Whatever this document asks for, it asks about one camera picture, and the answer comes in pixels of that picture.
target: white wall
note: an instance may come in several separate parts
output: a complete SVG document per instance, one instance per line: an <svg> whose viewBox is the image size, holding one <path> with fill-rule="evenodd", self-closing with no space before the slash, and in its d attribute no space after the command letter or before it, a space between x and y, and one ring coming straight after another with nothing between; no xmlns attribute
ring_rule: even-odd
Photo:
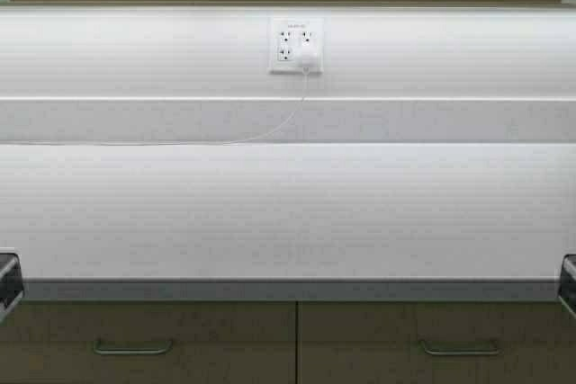
<svg viewBox="0 0 576 384"><path fill-rule="evenodd" d="M3 8L0 139L267 130L303 92L267 72L273 16L325 20L326 72L272 139L576 139L572 10L208 6Z"/></svg>

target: white countertop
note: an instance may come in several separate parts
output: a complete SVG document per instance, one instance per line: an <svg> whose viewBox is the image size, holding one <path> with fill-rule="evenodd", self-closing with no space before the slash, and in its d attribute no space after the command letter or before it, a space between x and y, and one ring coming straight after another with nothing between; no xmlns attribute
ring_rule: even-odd
<svg viewBox="0 0 576 384"><path fill-rule="evenodd" d="M0 147L29 281L553 281L576 146Z"/></svg>

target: white wall plate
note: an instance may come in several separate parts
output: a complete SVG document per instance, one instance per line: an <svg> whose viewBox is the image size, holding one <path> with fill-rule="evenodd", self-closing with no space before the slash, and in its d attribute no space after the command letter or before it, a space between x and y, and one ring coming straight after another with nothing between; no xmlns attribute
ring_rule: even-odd
<svg viewBox="0 0 576 384"><path fill-rule="evenodd" d="M270 72L301 74L302 49L308 44L317 54L310 73L324 67L324 22L321 19L273 18L270 26Z"/></svg>

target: gray countertop edge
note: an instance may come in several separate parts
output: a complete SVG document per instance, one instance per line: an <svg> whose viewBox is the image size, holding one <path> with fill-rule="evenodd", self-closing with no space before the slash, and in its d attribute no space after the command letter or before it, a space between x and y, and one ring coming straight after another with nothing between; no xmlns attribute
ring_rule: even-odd
<svg viewBox="0 0 576 384"><path fill-rule="evenodd" d="M558 281L27 281L25 301L553 302Z"/></svg>

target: electrical outlet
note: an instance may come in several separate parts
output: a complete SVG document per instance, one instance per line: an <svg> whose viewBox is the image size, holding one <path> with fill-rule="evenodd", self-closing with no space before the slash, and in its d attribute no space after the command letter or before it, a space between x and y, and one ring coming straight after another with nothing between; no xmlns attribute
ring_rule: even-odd
<svg viewBox="0 0 576 384"><path fill-rule="evenodd" d="M280 62L292 62L294 59L294 53L288 44L281 44L280 50L278 51L278 61Z"/></svg>
<svg viewBox="0 0 576 384"><path fill-rule="evenodd" d="M270 30L270 72L301 74L301 59L314 53L311 74L323 70L324 33L323 21L273 19Z"/></svg>

